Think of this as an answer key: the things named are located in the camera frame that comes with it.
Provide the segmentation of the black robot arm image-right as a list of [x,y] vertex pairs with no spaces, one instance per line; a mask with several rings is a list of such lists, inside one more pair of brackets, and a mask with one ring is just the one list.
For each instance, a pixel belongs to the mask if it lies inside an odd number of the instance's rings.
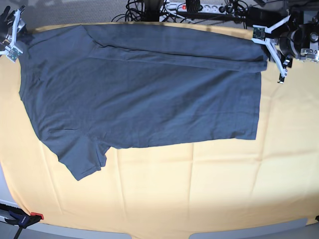
[[301,61],[319,61],[319,13],[292,11],[279,38],[281,53]]

